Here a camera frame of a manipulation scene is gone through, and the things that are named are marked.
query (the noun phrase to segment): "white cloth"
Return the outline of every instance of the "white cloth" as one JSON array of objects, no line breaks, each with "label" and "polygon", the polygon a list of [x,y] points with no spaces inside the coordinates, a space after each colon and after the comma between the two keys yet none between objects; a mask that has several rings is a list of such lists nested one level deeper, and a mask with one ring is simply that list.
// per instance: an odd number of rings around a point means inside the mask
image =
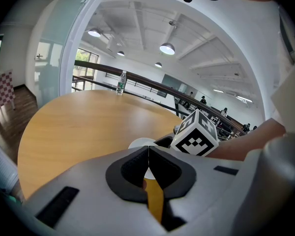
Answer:
[{"label": "white cloth", "polygon": [[[282,22],[286,30],[286,34],[288,36],[288,39],[291,43],[291,46],[294,50],[294,55],[295,55],[295,26],[293,25],[293,22],[289,18],[288,14],[283,9],[280,9],[280,16],[282,18]],[[291,62],[290,54],[288,53],[285,47],[285,44],[281,35],[279,35],[279,39],[278,39],[278,62],[279,62],[279,71],[280,71],[279,86],[281,86],[282,83],[293,72],[293,69],[295,67],[295,64]],[[276,109],[274,113],[272,114],[272,118],[284,126],[282,118]]]},{"label": "white cloth", "polygon": [[222,110],[222,111],[221,111],[221,115],[224,116],[224,117],[226,117],[226,116],[227,116],[227,112],[224,111],[224,110]]},{"label": "white cloth", "polygon": [[271,99],[286,132],[295,133],[295,67]]}]

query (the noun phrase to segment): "chair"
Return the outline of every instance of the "chair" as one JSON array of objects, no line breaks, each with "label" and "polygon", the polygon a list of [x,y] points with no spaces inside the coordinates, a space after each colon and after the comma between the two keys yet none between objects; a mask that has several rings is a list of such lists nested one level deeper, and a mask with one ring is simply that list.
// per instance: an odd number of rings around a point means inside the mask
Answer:
[{"label": "chair", "polygon": [[0,73],[0,107],[11,102],[12,108],[15,109],[14,98],[12,71]]}]

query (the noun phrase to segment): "round table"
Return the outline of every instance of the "round table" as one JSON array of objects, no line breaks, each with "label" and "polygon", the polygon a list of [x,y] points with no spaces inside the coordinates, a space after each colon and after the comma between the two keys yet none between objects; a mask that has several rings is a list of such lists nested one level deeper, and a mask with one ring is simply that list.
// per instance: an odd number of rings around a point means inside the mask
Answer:
[{"label": "round table", "polygon": [[24,197],[79,162],[127,149],[140,137],[161,138],[180,123],[167,109],[125,93],[89,90],[56,98],[34,115],[21,139]]}]

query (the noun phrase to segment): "water bottle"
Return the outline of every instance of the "water bottle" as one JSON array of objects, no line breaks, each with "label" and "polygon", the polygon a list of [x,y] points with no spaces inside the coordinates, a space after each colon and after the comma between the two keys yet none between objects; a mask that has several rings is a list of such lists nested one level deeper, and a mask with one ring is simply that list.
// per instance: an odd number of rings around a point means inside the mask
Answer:
[{"label": "water bottle", "polygon": [[117,85],[117,90],[116,90],[116,95],[122,95],[123,90],[124,90],[124,86],[126,85],[126,72],[127,71],[122,71],[122,74],[119,77],[119,82]]}]

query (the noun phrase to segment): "white wall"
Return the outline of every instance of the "white wall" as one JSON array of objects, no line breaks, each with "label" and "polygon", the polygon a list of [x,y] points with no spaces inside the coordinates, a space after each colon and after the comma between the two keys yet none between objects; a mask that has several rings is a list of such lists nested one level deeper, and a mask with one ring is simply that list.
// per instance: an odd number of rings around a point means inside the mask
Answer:
[{"label": "white wall", "polygon": [[26,66],[25,66],[25,85],[35,95],[35,84],[37,86],[37,76],[35,78],[35,55],[37,53],[38,43],[43,33],[45,24],[52,13],[58,0],[52,1],[41,13],[36,25],[34,26],[27,48]]},{"label": "white wall", "polygon": [[1,26],[0,72],[12,69],[13,86],[25,83],[25,66],[31,26]]},{"label": "white wall", "polygon": [[251,127],[259,126],[263,122],[262,110],[253,104],[248,104],[225,93],[216,93],[211,106],[220,111],[227,108],[228,115],[241,124],[250,123]]},{"label": "white wall", "polygon": [[192,94],[193,94],[194,97],[198,93],[198,91],[195,88],[193,88],[191,86],[188,86],[187,89],[186,89],[185,94],[189,95],[191,92],[192,92]]},{"label": "white wall", "polygon": [[37,47],[29,46],[29,42],[42,10],[51,1],[18,0],[0,24],[0,34],[3,34],[0,72],[12,69],[13,86],[26,84],[33,93],[34,76],[26,75],[25,70],[28,61],[34,61]]},{"label": "white wall", "polygon": [[105,56],[101,56],[100,64],[112,66],[121,70],[132,72],[148,78],[150,80],[162,83],[165,72],[159,68],[154,68],[153,66],[145,65],[143,63],[136,62],[126,57],[116,57],[111,59]]}]

